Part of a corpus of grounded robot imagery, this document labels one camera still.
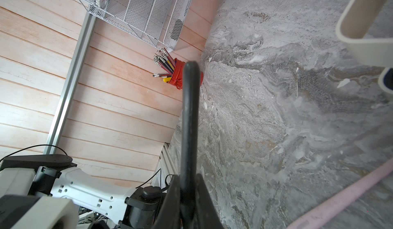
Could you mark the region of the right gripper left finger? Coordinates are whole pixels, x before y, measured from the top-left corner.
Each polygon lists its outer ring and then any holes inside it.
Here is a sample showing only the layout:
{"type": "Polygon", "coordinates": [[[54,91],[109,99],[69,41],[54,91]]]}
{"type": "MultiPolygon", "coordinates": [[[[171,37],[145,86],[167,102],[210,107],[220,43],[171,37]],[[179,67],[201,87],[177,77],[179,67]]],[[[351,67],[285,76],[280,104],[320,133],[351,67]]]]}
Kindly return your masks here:
{"type": "Polygon", "coordinates": [[[152,229],[180,228],[180,197],[180,177],[174,175],[152,229]]]}

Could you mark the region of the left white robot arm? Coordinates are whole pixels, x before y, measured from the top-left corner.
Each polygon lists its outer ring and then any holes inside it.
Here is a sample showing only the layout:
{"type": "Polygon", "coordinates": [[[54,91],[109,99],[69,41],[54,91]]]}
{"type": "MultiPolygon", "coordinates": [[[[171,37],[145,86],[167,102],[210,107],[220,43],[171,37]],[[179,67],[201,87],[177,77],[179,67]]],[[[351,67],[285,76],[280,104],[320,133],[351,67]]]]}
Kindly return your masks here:
{"type": "Polygon", "coordinates": [[[85,173],[67,155],[7,156],[1,159],[1,192],[66,198],[99,213],[117,229],[150,229],[166,189],[126,188],[85,173]]]}

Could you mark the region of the black toothbrush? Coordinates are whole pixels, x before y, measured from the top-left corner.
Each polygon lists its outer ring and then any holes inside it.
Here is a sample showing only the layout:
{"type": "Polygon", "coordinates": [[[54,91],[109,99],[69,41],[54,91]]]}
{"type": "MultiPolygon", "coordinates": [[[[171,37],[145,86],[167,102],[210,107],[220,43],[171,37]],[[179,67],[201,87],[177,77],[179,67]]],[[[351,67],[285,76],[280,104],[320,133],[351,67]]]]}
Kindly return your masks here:
{"type": "Polygon", "coordinates": [[[183,69],[182,149],[180,168],[180,212],[183,228],[191,229],[195,209],[200,68],[187,62],[183,69]]]}

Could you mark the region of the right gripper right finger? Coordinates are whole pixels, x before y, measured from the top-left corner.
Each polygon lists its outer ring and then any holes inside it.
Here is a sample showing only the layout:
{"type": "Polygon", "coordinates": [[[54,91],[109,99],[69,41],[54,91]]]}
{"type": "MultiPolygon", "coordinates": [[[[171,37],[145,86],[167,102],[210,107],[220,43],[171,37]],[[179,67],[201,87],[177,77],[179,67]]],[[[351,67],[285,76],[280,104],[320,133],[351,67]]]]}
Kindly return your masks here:
{"type": "Polygon", "coordinates": [[[195,177],[195,229],[223,229],[201,174],[195,177]]]}

